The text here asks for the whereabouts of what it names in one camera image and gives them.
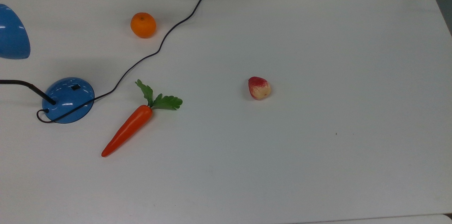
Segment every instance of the orange carrot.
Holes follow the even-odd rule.
[[[124,144],[135,132],[137,132],[147,121],[152,117],[151,108],[162,108],[176,110],[182,105],[182,100],[174,96],[165,96],[159,94],[155,100],[152,100],[153,91],[149,86],[144,85],[141,80],[135,82],[144,93],[144,98],[147,99],[147,105],[141,105],[127,121],[116,132],[113,139],[108,143],[107,147],[102,152],[102,157],[106,157]]]
[[[106,157],[125,143],[135,132],[137,132],[152,116],[152,109],[147,105],[141,105],[127,121],[116,132],[113,139],[108,143],[102,152],[102,157]]]

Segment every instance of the toy orange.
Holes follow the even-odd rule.
[[[143,39],[152,36],[156,28],[154,18],[144,12],[136,13],[130,21],[130,28],[139,37]]]

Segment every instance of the blue lamp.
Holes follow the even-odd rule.
[[[11,8],[0,4],[0,57],[25,59],[29,55],[30,41],[24,25]],[[94,98],[93,88],[88,82],[77,77],[63,78],[52,84],[45,93],[25,81],[0,80],[0,84],[29,87],[43,98],[42,108],[46,116],[61,124],[78,121],[93,105],[90,101]]]
[[[0,57],[25,59],[30,55],[30,41],[24,25],[14,11],[0,4]]]

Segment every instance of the blue plastic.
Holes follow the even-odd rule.
[[[46,116],[50,120],[58,118],[94,98],[94,90],[91,85],[77,77],[63,78],[55,82],[47,89],[46,94],[56,101],[56,105],[52,105],[42,100],[42,109],[49,110]],[[92,106],[91,102],[56,122],[69,124],[78,121],[91,110]]]
[[[0,57],[25,59],[30,56],[30,41],[24,25],[14,11],[0,4]]]

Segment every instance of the strawberry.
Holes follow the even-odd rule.
[[[248,88],[252,97],[257,100],[267,97],[272,91],[268,81],[257,76],[248,79]]]

